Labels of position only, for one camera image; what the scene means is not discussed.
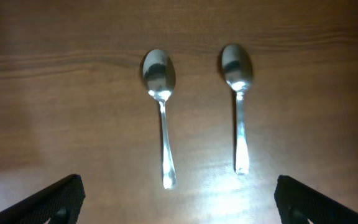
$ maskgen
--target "spoon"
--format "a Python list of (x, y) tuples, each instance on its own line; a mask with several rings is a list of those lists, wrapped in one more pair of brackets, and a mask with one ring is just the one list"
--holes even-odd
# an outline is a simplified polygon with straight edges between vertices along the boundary
[(237, 175), (248, 174), (249, 157), (244, 117), (244, 95), (252, 84), (252, 65), (248, 54), (240, 45), (229, 44), (223, 49), (222, 68), (227, 84), (236, 93), (237, 141), (236, 157), (234, 159), (235, 172)]
[(165, 51), (155, 49), (147, 54), (143, 64), (143, 81), (149, 95), (160, 105), (163, 140), (162, 184), (165, 189), (172, 189), (177, 183), (177, 177), (169, 145), (165, 104), (175, 87), (175, 71), (172, 61)]

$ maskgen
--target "black plastic object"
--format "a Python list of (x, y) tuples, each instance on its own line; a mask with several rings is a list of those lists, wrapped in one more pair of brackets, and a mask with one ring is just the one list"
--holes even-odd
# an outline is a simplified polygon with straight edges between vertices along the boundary
[(289, 176), (281, 175), (274, 194), (283, 224), (357, 223), (358, 213)]
[(84, 198), (81, 177), (72, 174), (0, 212), (0, 224), (74, 224)]

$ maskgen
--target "metal spoon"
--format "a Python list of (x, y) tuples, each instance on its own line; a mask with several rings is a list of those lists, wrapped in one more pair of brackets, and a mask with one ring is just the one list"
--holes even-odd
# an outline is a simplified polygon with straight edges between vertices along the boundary
[(249, 157), (244, 119), (244, 95), (251, 87), (253, 74), (248, 54), (238, 44), (225, 46), (222, 53), (222, 68), (227, 84), (236, 92), (236, 174), (248, 174)]
[(158, 101), (162, 125), (162, 183), (165, 189), (172, 189), (177, 183), (169, 145), (165, 104), (175, 87), (175, 71), (172, 61), (163, 50), (150, 51), (143, 64), (143, 81), (149, 95)]

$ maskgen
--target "spoon neck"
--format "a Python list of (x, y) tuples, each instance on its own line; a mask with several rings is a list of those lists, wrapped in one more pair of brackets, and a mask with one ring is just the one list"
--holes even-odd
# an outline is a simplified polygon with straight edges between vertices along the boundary
[(158, 101), (159, 105), (160, 105), (160, 112), (161, 114), (165, 114), (165, 102), (166, 101)]
[(237, 91), (236, 92), (236, 98), (238, 99), (238, 100), (243, 100), (244, 99), (244, 95), (245, 95), (246, 93), (244, 92), (244, 91)]

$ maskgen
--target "wooden surface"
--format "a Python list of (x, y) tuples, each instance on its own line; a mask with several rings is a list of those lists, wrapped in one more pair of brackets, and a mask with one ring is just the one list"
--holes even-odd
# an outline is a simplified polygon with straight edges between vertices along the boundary
[[(231, 42), (255, 71), (242, 177), (217, 66)], [(154, 48), (177, 74), (172, 191), (139, 79)], [(0, 1), (0, 211), (72, 173), (78, 223), (280, 223), (280, 174), (358, 212), (358, 1)]]

